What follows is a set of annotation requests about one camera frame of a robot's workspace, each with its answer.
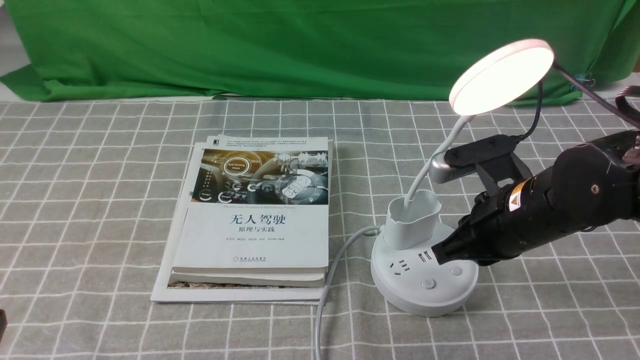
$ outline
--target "white button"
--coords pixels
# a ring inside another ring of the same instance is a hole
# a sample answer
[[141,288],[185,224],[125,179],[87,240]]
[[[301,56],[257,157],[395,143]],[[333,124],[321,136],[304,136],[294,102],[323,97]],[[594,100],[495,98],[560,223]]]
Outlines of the white button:
[[436,281],[431,279],[431,278],[429,278],[429,279],[422,280],[422,282],[420,284],[422,285],[423,288],[425,288],[427,290],[431,290],[431,289],[435,288]]
[[457,266],[452,267],[451,270],[449,270],[449,271],[451,272],[451,275],[453,275],[453,276],[462,275],[462,269],[457,267]]

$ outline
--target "lamp base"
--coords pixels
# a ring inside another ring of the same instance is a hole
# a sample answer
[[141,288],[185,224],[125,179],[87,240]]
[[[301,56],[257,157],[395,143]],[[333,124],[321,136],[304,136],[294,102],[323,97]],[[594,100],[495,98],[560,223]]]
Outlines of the lamp base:
[[438,317],[451,313],[471,296],[478,278],[473,261],[439,265],[431,247],[445,240],[453,229],[437,222],[432,237],[404,250],[384,240],[384,229],[371,253],[371,275],[378,291],[391,304],[417,316]]

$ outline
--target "book stack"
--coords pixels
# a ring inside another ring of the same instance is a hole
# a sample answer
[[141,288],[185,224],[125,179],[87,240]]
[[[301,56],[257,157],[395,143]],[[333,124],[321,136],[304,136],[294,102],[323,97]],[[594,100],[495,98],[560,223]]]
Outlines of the book stack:
[[195,144],[151,299],[316,302],[328,269],[332,149],[327,138]]

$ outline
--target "book title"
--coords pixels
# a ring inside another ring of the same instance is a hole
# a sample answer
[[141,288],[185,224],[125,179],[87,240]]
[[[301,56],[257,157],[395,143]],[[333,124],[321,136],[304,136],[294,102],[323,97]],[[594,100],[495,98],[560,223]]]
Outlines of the book title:
[[260,215],[248,217],[236,214],[231,217],[230,224],[239,225],[239,233],[274,233],[278,225],[285,225],[287,218],[284,215]]

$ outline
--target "dashboard image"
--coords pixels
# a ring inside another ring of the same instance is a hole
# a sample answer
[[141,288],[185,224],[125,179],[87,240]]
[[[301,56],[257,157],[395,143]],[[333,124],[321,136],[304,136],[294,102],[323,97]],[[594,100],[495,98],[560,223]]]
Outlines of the dashboard image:
[[205,149],[192,202],[327,205],[326,151]]

